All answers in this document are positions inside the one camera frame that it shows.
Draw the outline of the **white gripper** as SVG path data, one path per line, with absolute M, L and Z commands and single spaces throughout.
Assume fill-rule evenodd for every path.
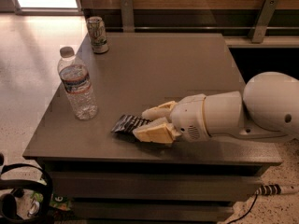
M 209 139 L 204 119 L 206 96 L 187 96 L 178 103 L 170 101 L 146 109 L 143 119 L 151 123 L 133 130 L 133 135 L 141 142 L 171 145 L 182 136 L 188 142 L 202 142 Z

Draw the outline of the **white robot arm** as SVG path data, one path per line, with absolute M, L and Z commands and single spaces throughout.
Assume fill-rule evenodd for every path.
M 172 144 L 230 136 L 257 142 L 289 141 L 299 135 L 299 80 L 278 72 L 251 78 L 243 91 L 187 96 L 142 113 L 135 128 L 141 142 Z

